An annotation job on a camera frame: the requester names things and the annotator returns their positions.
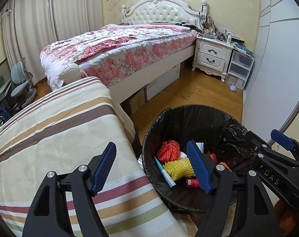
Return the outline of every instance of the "trash can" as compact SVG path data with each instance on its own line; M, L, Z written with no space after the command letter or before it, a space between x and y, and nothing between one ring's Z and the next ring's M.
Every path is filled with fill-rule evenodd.
M148 129L142 147L145 174L167 207L175 213L204 213L211 196L200 188L177 184L170 188L155 165L154 156L164 141L175 140L186 153L190 140L203 142L204 150L215 153L233 172L246 173L255 158L246 150L247 129L229 114L203 105L184 105L164 110ZM231 203L236 193L231 195Z

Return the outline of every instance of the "striped blanket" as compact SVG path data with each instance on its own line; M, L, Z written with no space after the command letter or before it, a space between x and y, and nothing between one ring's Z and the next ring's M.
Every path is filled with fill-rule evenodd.
M194 236L187 215L172 215L138 165L136 130L110 91L95 77L67 85L31 104L0 128L0 215L22 236L29 207L47 172L72 172L100 155L108 142L117 157L93 198L110 236ZM74 234L82 236L71 193Z

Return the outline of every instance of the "floral bedspread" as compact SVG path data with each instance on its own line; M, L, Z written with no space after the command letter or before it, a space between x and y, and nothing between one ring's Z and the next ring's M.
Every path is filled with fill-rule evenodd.
M62 87L62 70L71 63L109 87L187 48L197 34L190 28L175 25L109 24L98 31L48 45L42 50L40 61L52 90Z

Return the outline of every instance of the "bottle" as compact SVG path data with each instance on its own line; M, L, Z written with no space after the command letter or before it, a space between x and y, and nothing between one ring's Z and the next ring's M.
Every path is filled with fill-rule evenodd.
M199 188L200 184L197 179L186 179L186 187Z
M231 41L232 41L232 37L231 37L231 34L229 34L229 35L228 35L227 42L228 42L228 43L231 43Z

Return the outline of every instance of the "nightstand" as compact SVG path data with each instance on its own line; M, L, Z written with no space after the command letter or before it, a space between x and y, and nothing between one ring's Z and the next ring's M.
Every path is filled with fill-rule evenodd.
M230 43L197 37L192 71L199 68L209 75L221 76L224 83L233 49Z

